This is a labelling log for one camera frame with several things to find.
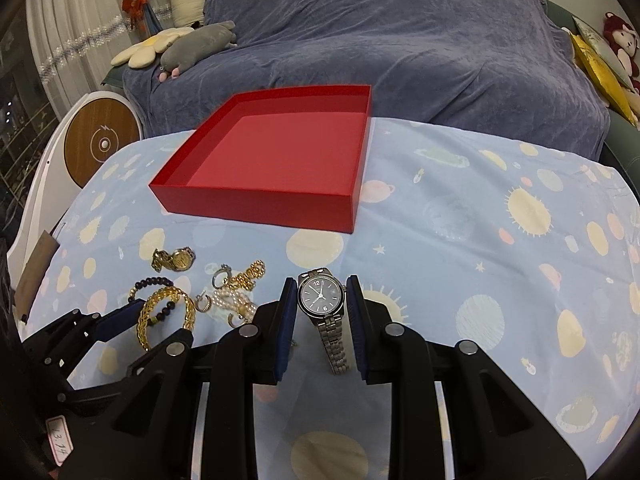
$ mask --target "open red box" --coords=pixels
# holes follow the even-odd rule
[[[149,184],[167,211],[352,233],[369,86],[236,94]]]

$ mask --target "label sticker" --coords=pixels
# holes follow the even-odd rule
[[[71,443],[69,428],[66,426],[64,415],[48,418],[45,421],[47,425],[47,436],[49,437],[49,445],[53,453],[56,464],[61,466],[66,457],[74,450]]]

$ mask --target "metal bolt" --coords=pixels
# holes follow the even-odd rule
[[[258,333],[258,327],[254,324],[242,325],[240,330],[238,330],[238,333],[242,337],[253,337]]]
[[[175,357],[184,352],[184,345],[176,341],[175,343],[171,343],[169,346],[167,346],[166,352],[172,357]]]
[[[460,341],[458,348],[464,355],[473,355],[478,351],[478,345],[467,339]]]
[[[398,337],[404,333],[404,326],[399,323],[389,323],[385,326],[385,332],[394,337]]]

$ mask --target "silver wristwatch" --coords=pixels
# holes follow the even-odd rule
[[[318,328],[334,375],[349,367],[342,343],[344,288],[329,269],[303,272],[298,276],[298,306]]]

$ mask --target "patterned bed sheet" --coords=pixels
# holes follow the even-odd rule
[[[22,336],[74,308],[123,306],[133,282],[155,275],[155,248],[194,249],[190,270],[162,274],[192,296],[221,264],[264,260],[258,304],[279,297],[287,276],[327,266],[342,280],[357,274],[366,298],[425,339],[475,340],[592,473],[640,408],[631,190],[615,170],[571,153],[411,121],[375,118],[371,128],[353,235],[170,214],[148,183],[190,132],[127,146],[63,218]],[[181,322],[176,312],[150,329],[151,343]],[[228,330],[226,312],[198,314],[194,345]],[[254,389],[260,478],[385,478],[390,389],[365,386],[354,370],[333,377],[300,312],[294,339],[284,380]],[[353,363],[348,334],[346,346]],[[142,353],[129,330],[95,345],[70,382],[119,380]],[[442,426],[450,458],[445,418]],[[194,458],[197,480],[197,445]]]

